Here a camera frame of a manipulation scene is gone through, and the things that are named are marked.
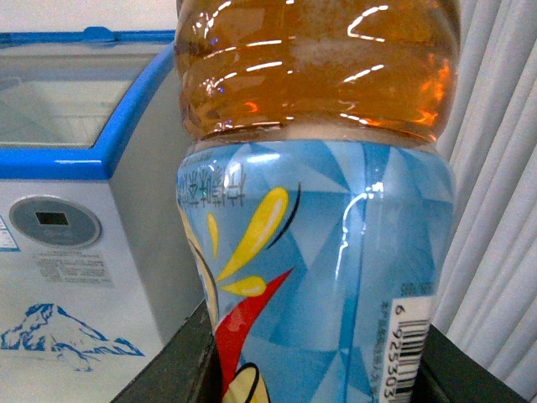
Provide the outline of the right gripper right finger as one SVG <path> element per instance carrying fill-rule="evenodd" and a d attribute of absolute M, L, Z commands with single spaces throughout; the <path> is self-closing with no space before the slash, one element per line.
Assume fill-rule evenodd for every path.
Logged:
<path fill-rule="evenodd" d="M 416 377 L 414 403 L 516 403 L 524 398 L 431 327 Z"/>

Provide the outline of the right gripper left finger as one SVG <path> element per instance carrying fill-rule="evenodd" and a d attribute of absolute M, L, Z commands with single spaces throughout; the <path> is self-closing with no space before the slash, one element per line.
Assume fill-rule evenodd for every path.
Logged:
<path fill-rule="evenodd" d="M 221 370 L 209 314 L 201 303 L 163 350 L 113 400 L 218 402 Z"/>

